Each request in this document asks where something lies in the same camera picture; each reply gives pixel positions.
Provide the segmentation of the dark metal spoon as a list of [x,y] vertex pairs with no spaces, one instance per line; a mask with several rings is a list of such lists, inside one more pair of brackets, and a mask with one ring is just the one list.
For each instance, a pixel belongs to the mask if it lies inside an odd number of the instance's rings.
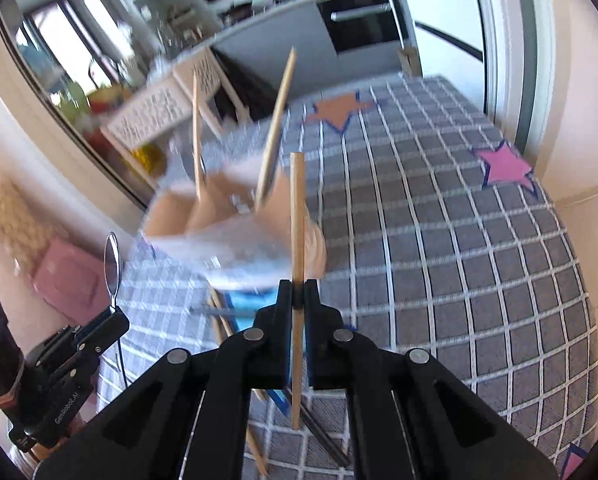
[[351,465],[349,457],[342,452],[341,447],[329,436],[323,425],[313,415],[305,401],[300,402],[301,422],[310,430],[316,441],[322,445],[326,453],[341,468],[347,468]]

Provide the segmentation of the white plastic utensil holder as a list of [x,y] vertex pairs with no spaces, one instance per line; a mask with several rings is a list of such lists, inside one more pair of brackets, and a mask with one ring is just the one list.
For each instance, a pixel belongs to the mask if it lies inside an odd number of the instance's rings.
[[277,167],[271,190],[256,203],[262,158],[253,156],[216,172],[194,162],[199,180],[175,181],[148,208],[142,234],[151,246],[188,266],[208,284],[228,290],[266,289],[293,277],[293,254],[305,249],[303,276],[323,278],[324,235],[299,202],[308,189],[295,170]]

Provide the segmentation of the black built-in oven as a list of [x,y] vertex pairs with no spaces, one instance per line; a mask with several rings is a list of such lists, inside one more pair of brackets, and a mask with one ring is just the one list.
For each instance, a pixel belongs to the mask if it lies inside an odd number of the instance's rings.
[[400,0],[328,0],[317,8],[337,53],[409,39]]

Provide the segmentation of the wooden chopstick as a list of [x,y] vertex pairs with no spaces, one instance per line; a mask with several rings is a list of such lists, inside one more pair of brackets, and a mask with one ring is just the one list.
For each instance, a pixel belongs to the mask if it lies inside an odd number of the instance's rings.
[[[215,310],[219,310],[221,308],[221,298],[219,293],[213,288],[210,289],[209,306]],[[222,314],[215,316],[213,318],[212,324],[215,339],[217,339],[218,345],[221,346],[221,344],[223,344],[227,338],[233,335],[232,325],[229,324],[227,318],[225,318]],[[250,428],[247,428],[246,430],[246,443],[248,444],[251,454],[255,459],[259,474],[262,474],[264,477],[266,477],[267,463],[263,457],[259,440]]]
[[262,165],[256,188],[255,205],[257,210],[263,206],[265,198],[267,197],[267,192],[269,192],[269,187],[274,181],[279,144],[281,143],[282,119],[285,113],[291,81],[293,80],[296,61],[297,50],[295,47],[292,47],[289,51],[281,85],[277,92],[270,128],[267,132],[267,143],[265,144],[262,154]]
[[290,154],[291,281],[293,340],[291,341],[291,426],[300,428],[303,349],[303,282],[305,281],[305,156]]
[[201,160],[201,128],[199,114],[199,81],[196,74],[193,74],[193,117],[192,117],[192,143],[193,143],[193,168],[197,192],[197,200],[203,199],[203,161]]

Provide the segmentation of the beige plastic storage rack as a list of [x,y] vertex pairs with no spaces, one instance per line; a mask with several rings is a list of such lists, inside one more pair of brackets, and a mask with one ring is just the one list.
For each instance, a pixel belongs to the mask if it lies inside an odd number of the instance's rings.
[[141,178],[150,181],[150,173],[133,152],[191,118],[194,110],[215,136],[222,136],[224,130],[220,119],[209,107],[210,100],[220,89],[226,92],[235,108],[237,124],[247,124],[250,120],[248,108],[241,102],[212,50],[201,48],[186,60],[174,64],[165,78],[134,93],[104,122],[101,132],[124,161]]

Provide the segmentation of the grey checked tablecloth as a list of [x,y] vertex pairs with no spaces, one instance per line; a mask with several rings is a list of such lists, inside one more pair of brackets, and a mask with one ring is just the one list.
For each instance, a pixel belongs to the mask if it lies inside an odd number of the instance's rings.
[[[325,96],[348,91],[369,107],[344,133],[307,121],[319,94],[282,118],[282,167],[305,153],[305,201],[325,238],[323,304],[380,349],[428,351],[561,479],[572,445],[594,445],[598,342],[553,202],[531,171],[533,191],[516,177],[485,183],[476,152],[512,148],[444,78],[391,75]],[[215,348],[217,321],[195,312],[209,296],[201,276],[136,237],[119,292],[128,386],[173,348]],[[249,417],[267,478],[353,479],[275,400],[253,395]]]

